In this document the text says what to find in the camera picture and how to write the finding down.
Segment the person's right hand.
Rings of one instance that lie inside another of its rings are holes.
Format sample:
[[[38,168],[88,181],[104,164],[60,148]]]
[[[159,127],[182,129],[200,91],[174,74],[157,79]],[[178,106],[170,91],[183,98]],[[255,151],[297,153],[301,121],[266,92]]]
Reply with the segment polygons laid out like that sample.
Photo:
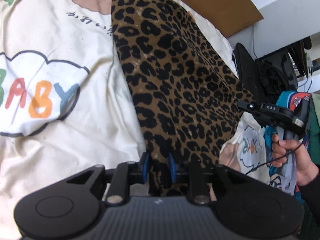
[[[272,165],[282,167],[287,158],[284,157],[287,150],[294,150],[297,162],[297,185],[306,186],[311,183],[319,174],[319,168],[316,166],[308,154],[304,145],[300,145],[295,140],[280,140],[277,134],[272,137]]]

